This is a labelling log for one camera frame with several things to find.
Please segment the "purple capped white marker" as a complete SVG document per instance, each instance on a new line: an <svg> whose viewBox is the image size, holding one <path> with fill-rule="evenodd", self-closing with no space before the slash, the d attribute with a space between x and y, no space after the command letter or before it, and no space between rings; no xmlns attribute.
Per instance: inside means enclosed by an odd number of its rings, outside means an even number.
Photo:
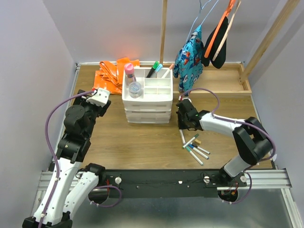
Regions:
<svg viewBox="0 0 304 228"><path fill-rule="evenodd" d="M181 136L182 143L183 143L183 145L185 145L186 144L186 139L185 139L183 130L179 129L179 131L180 131L180 136Z"/></svg>

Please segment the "light blue highlighter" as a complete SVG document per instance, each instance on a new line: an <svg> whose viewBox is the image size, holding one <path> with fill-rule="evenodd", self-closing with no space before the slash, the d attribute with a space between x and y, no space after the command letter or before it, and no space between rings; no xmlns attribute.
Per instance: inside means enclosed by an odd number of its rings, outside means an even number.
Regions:
<svg viewBox="0 0 304 228"><path fill-rule="evenodd" d="M155 69L154 73L152 74L152 78L157 77L158 72L163 68L162 64L159 64Z"/></svg>

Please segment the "green capped white marker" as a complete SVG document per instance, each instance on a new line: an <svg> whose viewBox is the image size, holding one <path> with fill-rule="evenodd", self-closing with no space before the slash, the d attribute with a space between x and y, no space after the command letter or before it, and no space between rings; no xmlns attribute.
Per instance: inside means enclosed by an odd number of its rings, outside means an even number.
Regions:
<svg viewBox="0 0 304 228"><path fill-rule="evenodd" d="M183 149L185 149L188 145L190 145L195 139L197 139L197 137L199 136L199 134L194 135L188 142L186 142L183 145Z"/></svg>

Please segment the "white plastic drawer organizer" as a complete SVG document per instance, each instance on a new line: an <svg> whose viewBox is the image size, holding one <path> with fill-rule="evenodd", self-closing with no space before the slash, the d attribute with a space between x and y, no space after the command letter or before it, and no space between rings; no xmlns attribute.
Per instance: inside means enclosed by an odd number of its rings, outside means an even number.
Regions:
<svg viewBox="0 0 304 228"><path fill-rule="evenodd" d="M162 68L157 77L146 78L150 68L136 67L134 69L136 81L142 86L139 98L131 98L123 75L122 101L127 122L134 124L167 124L171 118L173 102L172 70L162 78L168 67Z"/></svg>

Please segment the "pink capped pen tube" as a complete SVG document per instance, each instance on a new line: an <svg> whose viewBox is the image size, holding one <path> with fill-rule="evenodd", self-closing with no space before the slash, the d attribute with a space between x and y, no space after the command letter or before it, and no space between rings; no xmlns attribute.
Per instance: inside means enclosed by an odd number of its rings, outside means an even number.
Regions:
<svg viewBox="0 0 304 228"><path fill-rule="evenodd" d="M124 72L126 77L126 85L128 86L130 83L135 82L135 73L134 73L134 65L132 63L127 63L124 65Z"/></svg>

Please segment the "teal capped white marker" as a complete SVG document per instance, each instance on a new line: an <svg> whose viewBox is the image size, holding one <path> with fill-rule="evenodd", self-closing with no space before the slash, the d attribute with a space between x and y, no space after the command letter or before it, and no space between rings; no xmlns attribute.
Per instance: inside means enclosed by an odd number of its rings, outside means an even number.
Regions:
<svg viewBox="0 0 304 228"><path fill-rule="evenodd" d="M203 162L194 154L194 152L189 148L185 147L185 149L190 153L190 155L201 165L203 166Z"/></svg>

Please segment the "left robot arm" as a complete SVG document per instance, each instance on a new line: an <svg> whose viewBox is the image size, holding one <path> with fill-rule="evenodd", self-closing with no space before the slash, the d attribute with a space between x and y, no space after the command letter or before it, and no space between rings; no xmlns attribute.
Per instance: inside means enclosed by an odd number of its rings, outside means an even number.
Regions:
<svg viewBox="0 0 304 228"><path fill-rule="evenodd" d="M24 219L24 228L70 228L82 202L94 188L105 183L105 168L90 164L75 187L72 181L91 145L90 138L98 117L111 102L110 92L98 88L73 96L74 103L66 110L63 137L53 150L55 167L45 196L33 216Z"/></svg>

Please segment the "black green highlighter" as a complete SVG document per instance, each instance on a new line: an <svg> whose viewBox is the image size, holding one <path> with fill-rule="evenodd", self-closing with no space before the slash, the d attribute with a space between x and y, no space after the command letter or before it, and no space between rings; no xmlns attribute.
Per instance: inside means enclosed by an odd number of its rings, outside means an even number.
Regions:
<svg viewBox="0 0 304 228"><path fill-rule="evenodd" d="M155 72L155 70L157 69L157 67L159 66L159 62L158 61L155 61L153 66L151 67L151 69L149 70L146 78L150 78L152 76L152 74Z"/></svg>

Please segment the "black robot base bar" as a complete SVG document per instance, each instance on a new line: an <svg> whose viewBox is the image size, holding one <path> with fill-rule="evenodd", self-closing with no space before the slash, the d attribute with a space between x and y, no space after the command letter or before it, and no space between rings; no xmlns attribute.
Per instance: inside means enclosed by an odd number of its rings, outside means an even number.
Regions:
<svg viewBox="0 0 304 228"><path fill-rule="evenodd" d="M216 198L218 188L246 187L243 173L225 178L219 169L103 170L97 186L116 186L125 199L134 198Z"/></svg>

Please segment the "blue capped white marker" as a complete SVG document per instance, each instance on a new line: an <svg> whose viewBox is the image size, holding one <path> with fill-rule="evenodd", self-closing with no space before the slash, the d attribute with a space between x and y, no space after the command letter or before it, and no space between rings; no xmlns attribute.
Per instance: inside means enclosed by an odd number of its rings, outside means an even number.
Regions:
<svg viewBox="0 0 304 228"><path fill-rule="evenodd" d="M200 154L202 157L204 157L206 160L209 159L209 156L205 155L203 152L201 152L199 149L197 149L196 147L194 147L193 145L190 145L190 148L193 149L195 152L197 152L198 154Z"/></svg>

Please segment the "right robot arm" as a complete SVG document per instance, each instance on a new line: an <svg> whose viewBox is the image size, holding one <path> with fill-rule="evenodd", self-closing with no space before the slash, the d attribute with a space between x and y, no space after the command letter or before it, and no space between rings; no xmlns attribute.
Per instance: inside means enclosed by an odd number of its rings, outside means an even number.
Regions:
<svg viewBox="0 0 304 228"><path fill-rule="evenodd" d="M183 129L213 131L235 140L238 155L228 161L219 171L220 184L229 186L235 182L241 172L264 160L269 152L275 152L275 146L261 123L255 118L232 119L212 112L197 111L189 99L177 104L178 121Z"/></svg>

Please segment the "clear jar of paperclips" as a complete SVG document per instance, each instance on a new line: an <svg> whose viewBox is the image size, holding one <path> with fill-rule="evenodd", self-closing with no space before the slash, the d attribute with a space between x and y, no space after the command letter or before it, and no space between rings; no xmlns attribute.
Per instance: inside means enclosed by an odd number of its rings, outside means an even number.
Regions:
<svg viewBox="0 0 304 228"><path fill-rule="evenodd" d="M131 98L139 98L142 94L142 86L139 82L131 82L128 86Z"/></svg>

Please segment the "peach capped white marker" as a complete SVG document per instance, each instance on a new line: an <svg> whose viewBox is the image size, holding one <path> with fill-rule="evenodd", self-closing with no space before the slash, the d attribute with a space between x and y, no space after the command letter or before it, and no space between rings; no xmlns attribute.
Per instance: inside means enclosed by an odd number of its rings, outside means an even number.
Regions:
<svg viewBox="0 0 304 228"><path fill-rule="evenodd" d="M170 67L166 70L166 72L163 74L162 78L165 78L168 74L170 74L171 70L173 69L174 64L171 64Z"/></svg>

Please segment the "black capped white marker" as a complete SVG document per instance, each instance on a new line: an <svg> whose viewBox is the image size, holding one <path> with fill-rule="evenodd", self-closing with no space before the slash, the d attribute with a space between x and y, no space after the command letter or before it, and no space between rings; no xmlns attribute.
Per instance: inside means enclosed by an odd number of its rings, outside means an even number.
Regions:
<svg viewBox="0 0 304 228"><path fill-rule="evenodd" d="M191 145L193 145L194 147L196 147L197 149L201 150L202 152L206 153L206 154L210 154L210 152L208 152L207 150L199 147L197 144L195 143L192 143Z"/></svg>

